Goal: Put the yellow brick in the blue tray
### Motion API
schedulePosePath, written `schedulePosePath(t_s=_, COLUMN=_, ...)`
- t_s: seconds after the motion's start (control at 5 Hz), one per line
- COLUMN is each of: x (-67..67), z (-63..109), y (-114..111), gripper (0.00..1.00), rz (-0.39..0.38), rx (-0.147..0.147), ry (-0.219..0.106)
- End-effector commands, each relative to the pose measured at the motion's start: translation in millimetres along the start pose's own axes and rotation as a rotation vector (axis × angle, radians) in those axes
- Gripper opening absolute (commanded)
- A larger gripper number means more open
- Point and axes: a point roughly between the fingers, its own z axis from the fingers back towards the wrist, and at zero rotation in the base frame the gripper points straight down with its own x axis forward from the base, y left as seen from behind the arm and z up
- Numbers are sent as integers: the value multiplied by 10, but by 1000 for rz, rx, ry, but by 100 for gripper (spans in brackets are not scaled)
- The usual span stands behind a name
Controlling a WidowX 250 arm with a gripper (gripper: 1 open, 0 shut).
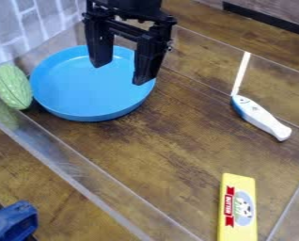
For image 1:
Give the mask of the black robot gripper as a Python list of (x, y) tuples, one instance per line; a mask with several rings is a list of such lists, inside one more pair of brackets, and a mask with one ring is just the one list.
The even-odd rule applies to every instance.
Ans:
[(134, 75), (138, 86), (158, 76), (178, 23), (161, 6), (162, 0), (87, 0), (83, 13), (90, 59), (97, 68), (113, 61), (115, 35), (138, 42)]

